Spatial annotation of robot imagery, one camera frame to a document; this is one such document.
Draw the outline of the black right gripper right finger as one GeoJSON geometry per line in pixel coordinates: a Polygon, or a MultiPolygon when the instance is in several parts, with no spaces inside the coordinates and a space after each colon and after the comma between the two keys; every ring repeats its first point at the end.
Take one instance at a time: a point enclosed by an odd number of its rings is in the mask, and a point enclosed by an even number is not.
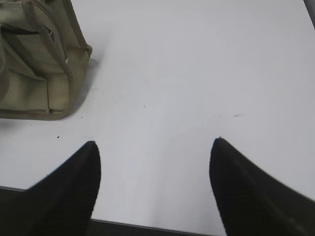
{"type": "Polygon", "coordinates": [[[213,142],[209,176],[228,236],[315,234],[315,202],[264,172],[223,138],[213,142]]]}

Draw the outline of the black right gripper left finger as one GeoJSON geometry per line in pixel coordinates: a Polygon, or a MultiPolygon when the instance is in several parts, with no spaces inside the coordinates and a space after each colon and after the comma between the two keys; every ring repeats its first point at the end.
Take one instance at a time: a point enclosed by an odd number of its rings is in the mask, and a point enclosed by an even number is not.
{"type": "Polygon", "coordinates": [[[101,180],[99,150],[86,142],[29,189],[1,201],[2,236],[84,236],[101,180]]]}

